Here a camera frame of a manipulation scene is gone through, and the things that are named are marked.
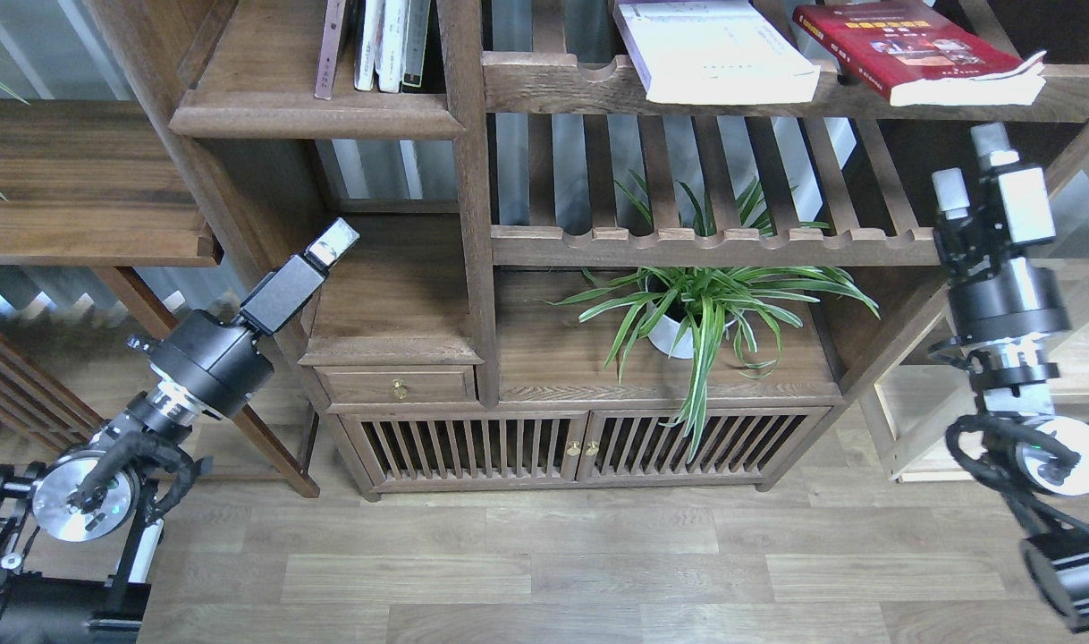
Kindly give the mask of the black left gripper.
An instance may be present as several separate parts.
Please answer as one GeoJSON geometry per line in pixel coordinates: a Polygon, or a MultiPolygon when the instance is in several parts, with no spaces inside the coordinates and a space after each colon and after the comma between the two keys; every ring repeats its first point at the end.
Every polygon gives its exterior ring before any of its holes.
{"type": "Polygon", "coordinates": [[[237,416],[274,374],[272,363],[256,350],[256,333],[282,330],[358,240],[356,229],[339,217],[250,291],[238,309],[241,325],[219,323],[206,311],[193,309],[161,341],[132,335],[127,345],[147,354],[160,376],[147,394],[148,404],[173,421],[191,421],[199,413],[215,420],[237,416]]]}

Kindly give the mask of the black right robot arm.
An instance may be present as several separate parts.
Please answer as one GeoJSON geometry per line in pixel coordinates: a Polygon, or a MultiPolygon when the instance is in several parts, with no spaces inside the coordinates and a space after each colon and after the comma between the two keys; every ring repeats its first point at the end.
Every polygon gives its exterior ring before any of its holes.
{"type": "Polygon", "coordinates": [[[972,208],[957,168],[933,173],[934,244],[949,269],[954,329],[930,348],[968,374],[977,412],[950,424],[950,455],[995,490],[1026,531],[1028,574],[1072,632],[1089,631],[1089,523],[1047,505],[1047,496],[1089,494],[1089,424],[1057,415],[1048,380],[1059,368],[1044,339],[1070,318],[1051,270],[1028,260],[1054,240],[1047,180],[1021,162],[1002,123],[971,127],[984,204],[972,208]]]}

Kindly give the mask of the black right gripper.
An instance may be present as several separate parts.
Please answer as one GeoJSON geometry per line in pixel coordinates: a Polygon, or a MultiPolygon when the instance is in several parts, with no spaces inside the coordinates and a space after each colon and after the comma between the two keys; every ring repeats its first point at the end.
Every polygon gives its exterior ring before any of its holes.
{"type": "Polygon", "coordinates": [[[1003,123],[981,123],[970,136],[987,203],[971,212],[960,168],[933,172],[940,222],[934,232],[949,268],[950,311],[958,343],[998,343],[1023,335],[1059,335],[1070,317],[1050,269],[1028,260],[1027,246],[1051,243],[1056,231],[1047,179],[1021,162],[1003,123]]]}

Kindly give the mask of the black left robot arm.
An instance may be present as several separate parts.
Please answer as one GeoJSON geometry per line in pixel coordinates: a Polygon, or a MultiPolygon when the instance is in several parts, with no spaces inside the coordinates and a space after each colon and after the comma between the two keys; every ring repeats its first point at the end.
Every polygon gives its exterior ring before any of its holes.
{"type": "Polygon", "coordinates": [[[140,392],[87,443],[71,445],[51,464],[22,474],[0,465],[0,643],[133,643],[151,587],[148,568],[166,513],[189,493],[212,460],[193,460],[182,445],[205,413],[229,420],[272,375],[256,343],[282,330],[359,240],[337,219],[306,250],[267,274],[229,323],[193,309],[161,341],[138,335],[130,347],[148,355],[156,387],[140,392]],[[35,534],[86,542],[127,528],[113,574],[103,581],[58,579],[25,566],[35,534]]]}

